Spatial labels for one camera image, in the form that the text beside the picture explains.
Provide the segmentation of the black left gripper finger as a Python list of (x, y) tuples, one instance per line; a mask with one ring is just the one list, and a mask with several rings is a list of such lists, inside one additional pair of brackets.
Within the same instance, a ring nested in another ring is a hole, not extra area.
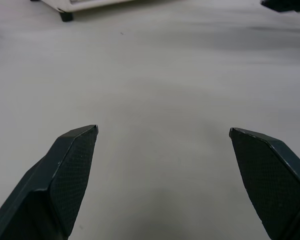
[(99, 129), (59, 136), (0, 207), (0, 240), (68, 240), (87, 186)]
[(229, 131), (248, 197), (271, 240), (300, 240), (300, 158), (281, 140)]

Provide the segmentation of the white appliance with black feet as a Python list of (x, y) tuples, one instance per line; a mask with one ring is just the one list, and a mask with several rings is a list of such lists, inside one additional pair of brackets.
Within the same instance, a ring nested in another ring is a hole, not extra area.
[(93, 8), (112, 6), (117, 4), (156, 0), (30, 0), (31, 2), (43, 2), (59, 13), (62, 22), (71, 22), (74, 13)]

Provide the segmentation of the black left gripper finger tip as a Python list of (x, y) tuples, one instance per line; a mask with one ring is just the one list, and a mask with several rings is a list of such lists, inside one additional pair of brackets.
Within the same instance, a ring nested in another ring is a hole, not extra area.
[(300, 0), (260, 0), (260, 4), (275, 12), (300, 12)]

